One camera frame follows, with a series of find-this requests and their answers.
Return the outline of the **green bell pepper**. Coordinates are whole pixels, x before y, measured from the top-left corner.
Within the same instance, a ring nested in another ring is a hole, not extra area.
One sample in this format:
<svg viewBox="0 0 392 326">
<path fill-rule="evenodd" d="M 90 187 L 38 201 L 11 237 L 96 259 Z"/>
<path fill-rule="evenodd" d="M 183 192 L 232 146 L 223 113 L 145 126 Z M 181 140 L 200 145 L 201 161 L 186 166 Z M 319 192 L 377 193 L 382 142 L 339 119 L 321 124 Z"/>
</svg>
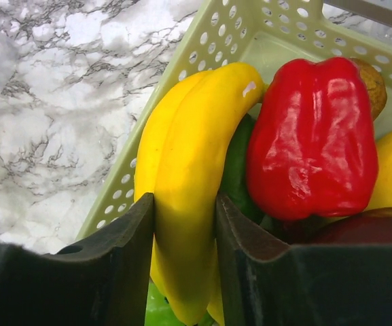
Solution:
<svg viewBox="0 0 392 326">
<path fill-rule="evenodd" d="M 240 121 L 228 146 L 220 192 L 225 193 L 240 212 L 256 224 L 264 213 L 249 195 L 246 184 L 246 154 L 255 120 L 246 114 Z"/>
</svg>

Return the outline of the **yellow banana bunch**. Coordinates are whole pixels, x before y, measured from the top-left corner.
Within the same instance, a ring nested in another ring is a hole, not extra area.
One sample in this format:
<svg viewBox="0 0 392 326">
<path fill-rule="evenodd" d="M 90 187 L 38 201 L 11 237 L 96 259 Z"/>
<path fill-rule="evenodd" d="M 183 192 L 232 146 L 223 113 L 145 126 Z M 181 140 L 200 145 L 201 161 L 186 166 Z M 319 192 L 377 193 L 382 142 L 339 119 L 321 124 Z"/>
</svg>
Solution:
<svg viewBox="0 0 392 326">
<path fill-rule="evenodd" d="M 135 198 L 152 193 L 151 278 L 186 325 L 203 317 L 215 284 L 215 198 L 226 152 L 265 87 L 243 62 L 195 73 L 156 105 L 139 143 Z"/>
</svg>

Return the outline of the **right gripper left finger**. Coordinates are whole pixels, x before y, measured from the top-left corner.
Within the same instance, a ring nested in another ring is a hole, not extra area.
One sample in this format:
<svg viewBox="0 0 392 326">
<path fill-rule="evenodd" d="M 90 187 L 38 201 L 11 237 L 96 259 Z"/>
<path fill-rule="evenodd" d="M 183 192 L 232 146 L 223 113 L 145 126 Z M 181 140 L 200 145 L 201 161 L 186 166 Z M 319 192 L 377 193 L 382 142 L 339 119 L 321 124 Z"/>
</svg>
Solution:
<svg viewBox="0 0 392 326">
<path fill-rule="evenodd" d="M 58 253 L 0 244 L 0 325 L 142 325 L 154 197 Z"/>
</svg>

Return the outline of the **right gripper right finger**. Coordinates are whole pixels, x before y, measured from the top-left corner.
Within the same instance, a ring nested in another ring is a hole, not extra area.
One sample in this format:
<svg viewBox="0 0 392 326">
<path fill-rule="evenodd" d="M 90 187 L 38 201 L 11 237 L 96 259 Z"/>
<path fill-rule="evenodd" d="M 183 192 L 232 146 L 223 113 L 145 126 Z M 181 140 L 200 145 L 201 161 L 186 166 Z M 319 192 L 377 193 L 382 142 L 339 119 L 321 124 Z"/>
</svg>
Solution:
<svg viewBox="0 0 392 326">
<path fill-rule="evenodd" d="M 227 325 L 392 325 L 392 244 L 287 244 L 216 200 Z"/>
</svg>

